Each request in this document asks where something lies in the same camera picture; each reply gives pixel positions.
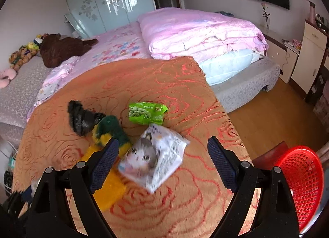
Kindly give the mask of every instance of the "green snack bag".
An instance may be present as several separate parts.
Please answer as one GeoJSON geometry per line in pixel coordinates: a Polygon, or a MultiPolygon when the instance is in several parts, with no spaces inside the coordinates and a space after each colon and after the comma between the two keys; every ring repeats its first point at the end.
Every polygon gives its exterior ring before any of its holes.
{"type": "Polygon", "coordinates": [[[155,123],[162,125],[163,114],[168,110],[165,105],[152,102],[136,102],[129,104],[129,121],[148,125],[155,123]]]}

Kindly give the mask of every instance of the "bed frame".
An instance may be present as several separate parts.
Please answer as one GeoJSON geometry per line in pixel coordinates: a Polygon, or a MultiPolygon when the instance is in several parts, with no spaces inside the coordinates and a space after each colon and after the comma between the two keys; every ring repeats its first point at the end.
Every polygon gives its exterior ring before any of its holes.
{"type": "Polygon", "coordinates": [[[261,90],[270,91],[279,75],[280,66],[265,57],[211,89],[229,113],[251,101],[261,90]]]}

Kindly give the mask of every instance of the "thermos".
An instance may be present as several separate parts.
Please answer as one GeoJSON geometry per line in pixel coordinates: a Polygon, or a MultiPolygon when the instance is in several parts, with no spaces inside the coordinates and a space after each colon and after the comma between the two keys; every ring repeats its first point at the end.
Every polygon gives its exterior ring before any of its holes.
{"type": "Polygon", "coordinates": [[[310,0],[306,0],[310,2],[310,17],[309,21],[313,24],[315,24],[315,4],[311,2],[310,0]]]}

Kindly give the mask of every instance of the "wardrobe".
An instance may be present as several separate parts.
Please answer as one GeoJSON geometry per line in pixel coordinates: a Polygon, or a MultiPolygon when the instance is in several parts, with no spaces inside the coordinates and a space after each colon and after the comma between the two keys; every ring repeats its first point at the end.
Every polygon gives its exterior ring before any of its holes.
{"type": "Polygon", "coordinates": [[[155,10],[154,0],[66,0],[65,16],[82,36],[90,38],[137,21],[137,17],[155,10]]]}

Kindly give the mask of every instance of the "black fuzzy toy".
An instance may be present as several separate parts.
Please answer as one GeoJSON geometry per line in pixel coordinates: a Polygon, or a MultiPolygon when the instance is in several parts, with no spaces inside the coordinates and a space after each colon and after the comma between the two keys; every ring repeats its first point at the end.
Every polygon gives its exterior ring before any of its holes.
{"type": "Polygon", "coordinates": [[[90,110],[84,110],[80,101],[72,100],[67,106],[67,111],[70,115],[70,126],[79,136],[85,136],[93,130],[106,115],[90,110]]]}

